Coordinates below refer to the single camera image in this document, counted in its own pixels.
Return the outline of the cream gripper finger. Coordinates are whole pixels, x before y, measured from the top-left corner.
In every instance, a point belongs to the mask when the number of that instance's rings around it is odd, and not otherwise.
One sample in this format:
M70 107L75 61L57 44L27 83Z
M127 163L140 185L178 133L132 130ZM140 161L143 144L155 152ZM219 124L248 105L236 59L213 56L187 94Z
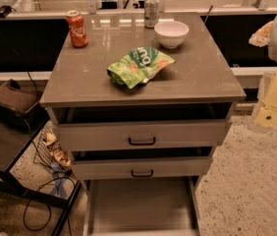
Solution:
M260 107L256 113L255 124L263 128L277 125L277 108Z

